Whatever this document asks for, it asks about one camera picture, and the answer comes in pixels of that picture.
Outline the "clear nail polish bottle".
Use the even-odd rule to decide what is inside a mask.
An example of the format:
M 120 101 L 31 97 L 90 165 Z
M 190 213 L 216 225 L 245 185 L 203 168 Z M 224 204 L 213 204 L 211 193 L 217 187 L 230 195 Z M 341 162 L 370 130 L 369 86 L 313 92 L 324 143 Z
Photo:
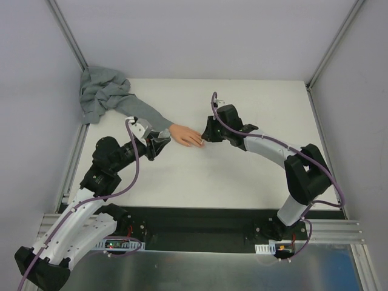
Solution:
M 170 139 L 171 135 L 168 129 L 163 130 L 162 132 L 159 133 L 158 138 L 161 139 Z

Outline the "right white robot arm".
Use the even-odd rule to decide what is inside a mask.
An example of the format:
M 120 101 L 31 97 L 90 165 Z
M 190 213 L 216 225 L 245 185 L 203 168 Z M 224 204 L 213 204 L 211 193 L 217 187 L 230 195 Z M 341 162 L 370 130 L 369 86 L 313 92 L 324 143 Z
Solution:
M 287 239 L 315 198 L 332 185 L 319 148 L 313 144 L 293 148 L 266 135 L 255 125 L 243 124 L 234 105 L 219 107 L 212 103 L 212 110 L 213 115 L 207 118 L 202 139 L 207 142 L 228 141 L 232 146 L 260 155 L 284 169 L 289 196 L 272 220 L 260 229 L 268 239 Z

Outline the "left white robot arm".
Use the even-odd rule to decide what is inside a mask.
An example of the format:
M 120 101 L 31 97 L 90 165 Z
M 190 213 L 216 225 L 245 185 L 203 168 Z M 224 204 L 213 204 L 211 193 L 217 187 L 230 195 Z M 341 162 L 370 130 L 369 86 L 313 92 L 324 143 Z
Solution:
M 116 197 L 118 176 L 145 156 L 153 161 L 170 142 L 170 133 L 133 130 L 130 142 L 119 145 L 113 137 L 101 138 L 93 152 L 92 166 L 73 201 L 32 247 L 20 247 L 15 261 L 23 280 L 41 290 L 60 290 L 74 266 L 107 236 L 134 239 L 141 248 L 145 232 L 122 207 L 105 202 Z

